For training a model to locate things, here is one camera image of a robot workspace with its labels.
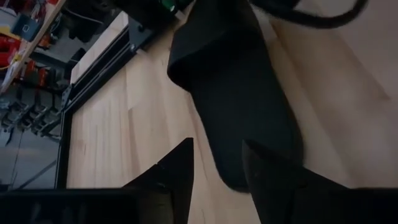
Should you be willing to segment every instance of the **black metal frame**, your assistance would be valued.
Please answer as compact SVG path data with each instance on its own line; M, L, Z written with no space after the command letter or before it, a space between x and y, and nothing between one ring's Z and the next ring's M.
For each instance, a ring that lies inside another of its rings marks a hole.
M139 49L147 47L163 30L175 21L174 18L159 22L156 29L145 29L131 17L129 25L112 41L105 51L91 64L87 71L71 84L62 94L61 142L58 150L58 163L55 188L67 186L70 132L73 114L79 110L105 83L110 80Z

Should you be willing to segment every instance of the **wooden floor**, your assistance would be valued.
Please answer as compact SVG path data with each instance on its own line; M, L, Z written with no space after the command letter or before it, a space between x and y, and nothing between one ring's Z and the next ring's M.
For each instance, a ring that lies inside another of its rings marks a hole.
M364 27L361 22L373 15L352 27ZM398 69L392 60L365 65L368 56L344 30L262 24L303 133L305 166L348 187L397 187L398 90L392 86L398 82L391 71ZM259 223L250 195L222 183L190 95L167 78L173 32L134 57L75 113L68 186L120 187L194 137L190 223ZM385 45L367 38L358 38L373 43L364 48ZM375 72L381 67L389 70Z

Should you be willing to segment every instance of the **red object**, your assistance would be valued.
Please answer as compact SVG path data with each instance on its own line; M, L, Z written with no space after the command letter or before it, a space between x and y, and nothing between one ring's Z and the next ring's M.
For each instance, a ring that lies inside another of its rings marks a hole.
M19 40L0 35L0 68L10 64L20 44Z
M47 0L47 2L56 5L58 3L58 0Z

